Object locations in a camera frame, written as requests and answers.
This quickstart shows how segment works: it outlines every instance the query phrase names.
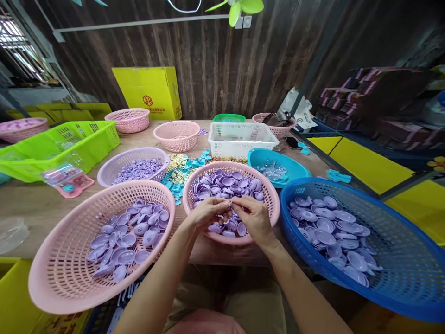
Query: small yellow flower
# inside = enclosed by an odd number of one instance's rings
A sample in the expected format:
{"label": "small yellow flower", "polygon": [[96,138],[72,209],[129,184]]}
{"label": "small yellow flower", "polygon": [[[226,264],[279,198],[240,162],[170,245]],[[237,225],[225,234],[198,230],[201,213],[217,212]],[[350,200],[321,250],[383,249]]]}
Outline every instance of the small yellow flower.
{"label": "small yellow flower", "polygon": [[429,161],[427,165],[434,167],[436,172],[443,172],[445,171],[445,157],[435,157],[434,161]]}

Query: pink plastic basket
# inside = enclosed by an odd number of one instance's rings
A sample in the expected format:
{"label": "pink plastic basket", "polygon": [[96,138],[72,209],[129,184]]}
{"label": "pink plastic basket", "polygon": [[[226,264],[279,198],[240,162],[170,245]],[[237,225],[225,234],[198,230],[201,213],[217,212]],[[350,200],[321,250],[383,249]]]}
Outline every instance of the pink plastic basket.
{"label": "pink plastic basket", "polygon": [[144,108],[123,109],[105,116],[106,121],[116,121],[116,129],[121,133],[136,133],[150,125],[150,111]]}
{"label": "pink plastic basket", "polygon": [[[115,284],[112,274],[93,279],[95,269],[86,260],[91,241],[111,216],[123,214],[137,198],[160,203],[169,211],[164,236],[142,265],[127,266],[129,275],[122,282]],[[141,276],[161,253],[170,237],[175,213],[170,190],[152,180],[121,183],[93,195],[68,213],[40,246],[28,279],[32,301],[45,312],[68,314],[85,311],[113,298]],[[145,249],[142,237],[138,237],[131,249]]]}
{"label": "pink plastic basket", "polygon": [[195,147],[200,129],[195,122],[172,121],[159,125],[153,131],[153,136],[166,150],[183,153]]}
{"label": "pink plastic basket", "polygon": [[148,180],[161,182],[165,177],[165,170],[170,163],[168,155],[160,148],[135,148],[118,154],[117,156],[108,160],[99,170],[97,174],[97,181],[102,187],[110,187],[117,174],[125,166],[131,165],[132,161],[138,159],[156,159],[163,164],[162,168],[151,176]]}
{"label": "pink plastic basket", "polygon": [[49,129],[48,120],[44,117],[21,118],[0,123],[0,139],[15,144]]}
{"label": "pink plastic basket", "polygon": [[[262,123],[263,120],[267,117],[267,115],[269,115],[271,113],[260,113],[260,114],[256,114],[252,117],[252,120],[255,123]],[[279,127],[270,127],[267,126],[272,133],[275,135],[275,137],[277,137],[277,139],[283,138],[290,129],[294,128],[297,125],[297,120],[295,118],[292,119],[292,124],[288,127],[283,127],[283,128],[279,128]]]}
{"label": "pink plastic basket", "polygon": [[[195,183],[198,182],[198,178],[204,174],[209,174],[216,171],[218,168],[222,168],[224,172],[234,172],[238,171],[245,176],[250,176],[252,178],[257,178],[262,182],[261,190],[264,193],[264,204],[267,205],[269,210],[270,223],[274,227],[280,216],[280,200],[278,194],[273,187],[272,183],[263,174],[257,172],[252,167],[229,161],[212,162],[206,166],[199,168],[195,171],[190,178],[187,180],[184,186],[184,196],[182,202],[184,203],[185,213],[188,215],[193,210],[193,193],[192,189]],[[247,245],[254,242],[252,237],[247,232],[244,237],[240,238],[230,238],[224,235],[216,234],[213,232],[206,231],[204,235],[212,240],[220,242],[222,244],[229,244],[235,246]]]}

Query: wooden wall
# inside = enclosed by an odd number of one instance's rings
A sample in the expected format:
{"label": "wooden wall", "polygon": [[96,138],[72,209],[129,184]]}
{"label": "wooden wall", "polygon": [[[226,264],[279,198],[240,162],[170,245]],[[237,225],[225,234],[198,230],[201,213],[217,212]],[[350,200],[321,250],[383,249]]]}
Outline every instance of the wooden wall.
{"label": "wooden wall", "polygon": [[[184,118],[208,119],[224,112],[251,117],[276,111],[287,91],[301,84],[334,1],[264,0],[265,11],[253,17],[250,29],[233,30],[224,19],[189,21],[68,32],[66,43],[60,44],[34,1],[23,5],[53,43],[63,71],[79,92],[122,109],[127,104],[112,67],[175,66]],[[186,16],[164,0],[105,0],[109,7],[93,0],[83,0],[84,7],[70,0],[39,2],[55,28]],[[175,1],[189,10],[198,2]],[[218,2],[203,4],[208,8]],[[350,68],[394,65],[434,14],[430,10],[426,15],[420,4],[407,2],[351,1],[307,96],[316,99],[323,87],[338,83]],[[206,15],[204,7],[197,14]]]}

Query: wooden table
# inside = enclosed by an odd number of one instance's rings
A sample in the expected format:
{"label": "wooden table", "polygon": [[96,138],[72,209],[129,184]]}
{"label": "wooden table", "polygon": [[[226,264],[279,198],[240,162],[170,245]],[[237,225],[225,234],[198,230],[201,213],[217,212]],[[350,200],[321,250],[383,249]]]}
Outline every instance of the wooden table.
{"label": "wooden table", "polygon": [[[151,121],[150,127],[137,134],[120,134],[121,144],[110,152],[109,156],[97,164],[88,174],[89,177],[97,179],[100,167],[111,157],[138,147],[158,147],[163,148],[153,137],[153,130],[156,126],[166,121]],[[209,129],[210,120],[196,120],[202,128]],[[210,147],[208,136],[199,136],[197,145],[186,154],[190,158],[201,156],[202,151]],[[295,159],[307,167],[312,175],[326,177],[326,170],[329,167],[314,153],[306,156],[298,150],[291,150],[286,144],[281,153]],[[65,199],[56,190],[43,182],[23,183],[14,180],[0,189],[0,217],[7,218],[19,216],[25,219],[29,228],[30,236],[19,247],[3,256],[34,258],[43,240],[56,226],[56,224],[77,205],[85,201],[88,197],[101,191],[103,188],[95,183],[88,188],[81,196],[75,199]],[[180,205],[176,209],[176,219],[173,230],[185,219],[184,206]],[[303,261],[294,253],[281,233],[278,223],[274,230],[283,245],[289,250],[299,265],[304,265]],[[251,265],[266,266],[269,261],[264,253],[255,244],[235,247],[216,243],[204,236],[200,236],[193,248],[190,263],[196,264],[219,264],[219,265]]]}

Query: mobile phone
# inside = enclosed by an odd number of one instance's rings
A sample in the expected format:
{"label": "mobile phone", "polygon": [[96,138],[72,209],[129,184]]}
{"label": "mobile phone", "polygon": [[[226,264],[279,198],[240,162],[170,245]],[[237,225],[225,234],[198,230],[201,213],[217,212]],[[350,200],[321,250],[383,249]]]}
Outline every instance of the mobile phone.
{"label": "mobile phone", "polygon": [[301,149],[298,147],[298,141],[294,137],[287,137],[286,142],[291,149]]}

